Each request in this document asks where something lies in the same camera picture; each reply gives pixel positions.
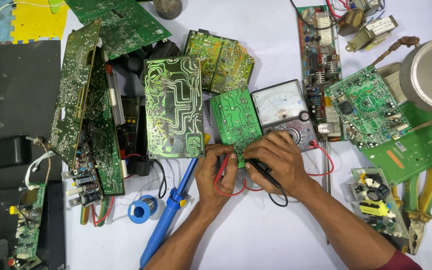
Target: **sleeve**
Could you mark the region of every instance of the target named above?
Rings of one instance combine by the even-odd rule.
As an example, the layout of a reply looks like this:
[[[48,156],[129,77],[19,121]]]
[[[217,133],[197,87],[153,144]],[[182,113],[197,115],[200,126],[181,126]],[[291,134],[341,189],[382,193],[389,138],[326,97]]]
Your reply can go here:
[[[415,263],[410,257],[396,250],[393,257],[383,266],[376,270],[423,270],[419,264]]]

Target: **multimeter dial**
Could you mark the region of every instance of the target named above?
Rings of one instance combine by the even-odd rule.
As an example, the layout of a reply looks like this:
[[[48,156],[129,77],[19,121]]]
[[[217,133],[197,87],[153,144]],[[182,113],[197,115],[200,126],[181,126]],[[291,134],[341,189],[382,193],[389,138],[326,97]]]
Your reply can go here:
[[[297,81],[263,89],[252,96],[261,126],[299,117],[306,110]]]

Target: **black mat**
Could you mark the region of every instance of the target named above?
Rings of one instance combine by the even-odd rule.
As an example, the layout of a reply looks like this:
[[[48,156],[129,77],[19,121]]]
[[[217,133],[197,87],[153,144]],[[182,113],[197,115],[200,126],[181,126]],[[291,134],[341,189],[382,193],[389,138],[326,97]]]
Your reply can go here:
[[[61,43],[57,40],[0,46],[0,138],[14,135],[50,137],[61,76]],[[32,146],[33,160],[44,150]],[[51,158],[50,180],[61,176],[62,162]],[[31,173],[31,182],[43,182],[48,162]],[[27,166],[0,169],[0,188],[23,185]]]

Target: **pliers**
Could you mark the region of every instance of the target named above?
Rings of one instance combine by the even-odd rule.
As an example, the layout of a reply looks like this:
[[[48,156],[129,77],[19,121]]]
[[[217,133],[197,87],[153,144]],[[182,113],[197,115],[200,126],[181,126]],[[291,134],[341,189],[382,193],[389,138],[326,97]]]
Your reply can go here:
[[[409,232],[408,253],[416,255],[424,236],[424,226],[432,220],[432,167],[426,170],[426,181],[418,197],[418,177],[404,182],[403,216]]]

